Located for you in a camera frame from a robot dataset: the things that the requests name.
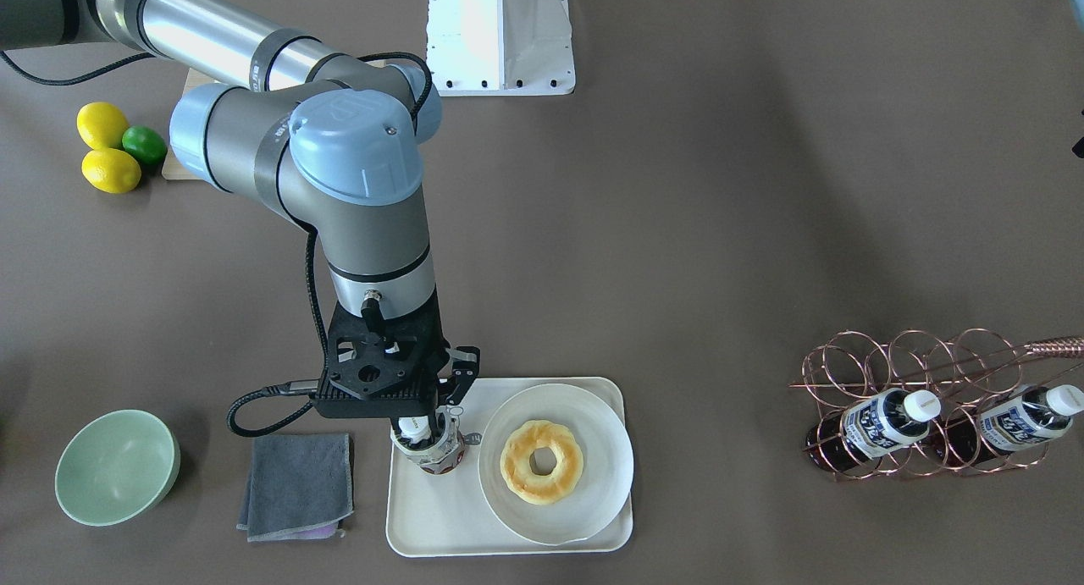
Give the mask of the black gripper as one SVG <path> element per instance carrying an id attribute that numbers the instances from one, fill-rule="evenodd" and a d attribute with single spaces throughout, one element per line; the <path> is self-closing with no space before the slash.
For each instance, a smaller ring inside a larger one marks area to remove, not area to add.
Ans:
<path id="1" fill-rule="evenodd" d="M 336 306 L 326 344 L 326 372 L 313 396 L 325 418 L 426 416 L 438 406 L 438 376 L 448 362 L 440 404 L 460 406 L 479 373 L 478 347 L 446 342 L 437 295 L 375 332 Z"/>

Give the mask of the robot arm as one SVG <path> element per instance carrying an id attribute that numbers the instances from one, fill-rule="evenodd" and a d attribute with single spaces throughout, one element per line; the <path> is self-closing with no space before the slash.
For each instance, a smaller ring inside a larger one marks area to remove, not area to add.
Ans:
<path id="1" fill-rule="evenodd" d="M 372 67 L 225 0 L 3 0 L 3 50 L 116 41 L 209 76 L 175 106 L 189 172 L 317 234 L 337 304 L 311 403 L 428 417 L 465 395 L 449 361 L 420 146 L 441 104 L 415 56 Z"/>

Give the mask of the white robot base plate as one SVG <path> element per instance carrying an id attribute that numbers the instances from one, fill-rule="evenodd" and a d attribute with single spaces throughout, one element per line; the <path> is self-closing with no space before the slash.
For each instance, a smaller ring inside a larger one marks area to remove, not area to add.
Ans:
<path id="1" fill-rule="evenodd" d="M 429 0 L 426 32 L 442 98 L 575 92 L 569 0 Z"/>

